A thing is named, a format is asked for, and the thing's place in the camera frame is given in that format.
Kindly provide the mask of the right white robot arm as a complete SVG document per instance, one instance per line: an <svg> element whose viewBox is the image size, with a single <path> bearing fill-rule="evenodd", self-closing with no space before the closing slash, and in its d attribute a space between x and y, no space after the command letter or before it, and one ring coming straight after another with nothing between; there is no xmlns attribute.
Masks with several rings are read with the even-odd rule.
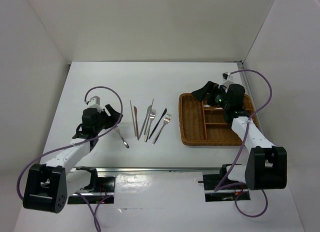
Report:
<svg viewBox="0 0 320 232"><path fill-rule="evenodd" d="M209 106L223 109L225 122L242 141L240 147L249 151L245 166L233 161L219 174L215 190L230 188L235 181L250 190L284 189L287 185L287 152L284 147L271 143L254 124L254 115L244 108L244 94L245 89L239 84L225 87L211 81L192 92L197 101L206 99Z"/></svg>

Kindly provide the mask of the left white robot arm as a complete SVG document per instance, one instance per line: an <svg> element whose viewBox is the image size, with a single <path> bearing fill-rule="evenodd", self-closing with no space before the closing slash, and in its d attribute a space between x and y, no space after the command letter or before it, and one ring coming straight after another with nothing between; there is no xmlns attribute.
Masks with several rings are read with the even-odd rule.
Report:
<svg viewBox="0 0 320 232"><path fill-rule="evenodd" d="M102 130L113 129L122 119L121 112L109 104L88 107L82 113L71 143L44 164L33 164L27 176L22 205L25 209L60 213L67 199L81 187L93 192L99 187L95 169L72 171L74 166L96 146Z"/></svg>

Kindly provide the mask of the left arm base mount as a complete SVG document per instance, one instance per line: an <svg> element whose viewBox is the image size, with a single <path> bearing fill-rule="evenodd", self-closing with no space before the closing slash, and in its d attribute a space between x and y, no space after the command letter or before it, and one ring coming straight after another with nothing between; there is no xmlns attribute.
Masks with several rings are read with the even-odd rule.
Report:
<svg viewBox="0 0 320 232"><path fill-rule="evenodd" d="M114 203L116 177L92 167L73 168L66 176L69 205Z"/></svg>

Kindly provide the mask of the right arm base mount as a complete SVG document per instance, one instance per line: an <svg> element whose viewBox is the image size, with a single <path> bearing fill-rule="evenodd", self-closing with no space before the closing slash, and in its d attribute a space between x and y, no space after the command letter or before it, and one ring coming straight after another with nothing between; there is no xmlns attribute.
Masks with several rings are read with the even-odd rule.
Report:
<svg viewBox="0 0 320 232"><path fill-rule="evenodd" d="M250 200L250 193L246 185L238 185L237 181L226 179L220 186L219 182L227 173L227 166L224 164L219 172L213 174L203 174L202 179L198 181L203 185L204 197L206 202L228 202L234 201L239 196L240 201Z"/></svg>

